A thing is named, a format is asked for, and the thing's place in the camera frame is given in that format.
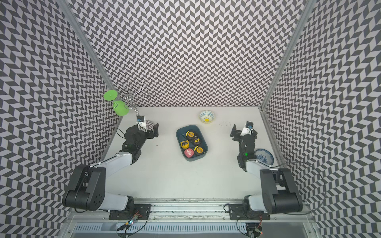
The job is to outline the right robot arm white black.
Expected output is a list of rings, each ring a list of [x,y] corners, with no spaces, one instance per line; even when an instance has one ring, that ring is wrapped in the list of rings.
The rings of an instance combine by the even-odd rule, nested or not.
[[[242,130],[234,125],[230,133],[239,145],[239,168],[260,179],[262,193],[245,197],[247,210],[268,214],[301,212],[303,202],[290,169],[275,166],[275,157],[268,150],[256,149],[257,135],[249,121]]]

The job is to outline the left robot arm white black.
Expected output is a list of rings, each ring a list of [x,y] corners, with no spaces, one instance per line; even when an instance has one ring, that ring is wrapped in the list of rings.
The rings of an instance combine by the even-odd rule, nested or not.
[[[133,198],[108,193],[106,191],[106,179],[121,169],[136,163],[145,142],[158,136],[159,124],[153,124],[152,128],[144,129],[139,123],[126,130],[125,142],[121,150],[114,156],[94,165],[76,166],[62,198],[63,206],[85,211],[126,210]]]

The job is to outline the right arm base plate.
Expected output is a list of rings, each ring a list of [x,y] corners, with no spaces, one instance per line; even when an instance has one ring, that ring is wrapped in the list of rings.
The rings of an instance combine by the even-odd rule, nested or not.
[[[270,220],[270,215],[264,211],[251,210],[243,204],[228,203],[224,205],[225,212],[229,213],[230,220]]]

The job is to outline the teal plastic storage box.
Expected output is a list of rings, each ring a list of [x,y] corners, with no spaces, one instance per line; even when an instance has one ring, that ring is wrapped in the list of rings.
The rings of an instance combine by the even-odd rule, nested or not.
[[[194,155],[192,158],[186,158],[186,157],[185,157],[185,155],[184,155],[184,149],[181,148],[181,146],[180,146],[180,142],[187,140],[187,138],[186,138],[186,132],[188,132],[188,131],[193,131],[193,132],[195,133],[195,137],[198,137],[198,138],[201,139],[202,143],[201,143],[199,146],[201,146],[201,147],[204,149],[204,154],[203,154],[203,155],[200,155],[200,156],[196,156],[196,155]],[[201,159],[201,158],[205,157],[206,154],[207,154],[207,152],[208,152],[208,145],[207,145],[207,143],[206,143],[206,140],[204,139],[204,137],[203,137],[203,135],[202,135],[202,133],[201,133],[201,130],[200,130],[199,127],[196,126],[196,125],[189,125],[189,126],[185,126],[185,127],[182,127],[182,128],[180,128],[180,129],[178,129],[178,130],[176,131],[176,139],[177,139],[177,141],[178,141],[178,145],[179,145],[179,148],[180,148],[180,150],[181,150],[182,156],[183,156],[187,161],[192,162],[192,161]],[[194,145],[192,144],[192,140],[188,140],[188,141],[189,141],[189,143],[190,143],[189,148],[191,148],[191,149],[194,150],[194,148],[195,148],[196,146],[194,146]]]

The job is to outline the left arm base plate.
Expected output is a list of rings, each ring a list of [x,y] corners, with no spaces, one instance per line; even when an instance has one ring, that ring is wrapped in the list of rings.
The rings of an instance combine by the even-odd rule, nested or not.
[[[133,219],[133,216],[138,216],[139,221],[147,220],[151,207],[151,204],[135,204],[124,211],[111,210],[108,219],[111,221],[129,221]]]

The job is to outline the pink tape measure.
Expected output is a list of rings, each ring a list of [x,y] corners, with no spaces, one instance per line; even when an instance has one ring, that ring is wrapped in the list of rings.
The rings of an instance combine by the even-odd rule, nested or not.
[[[185,149],[184,155],[186,158],[192,158],[194,156],[194,150],[191,148]]]

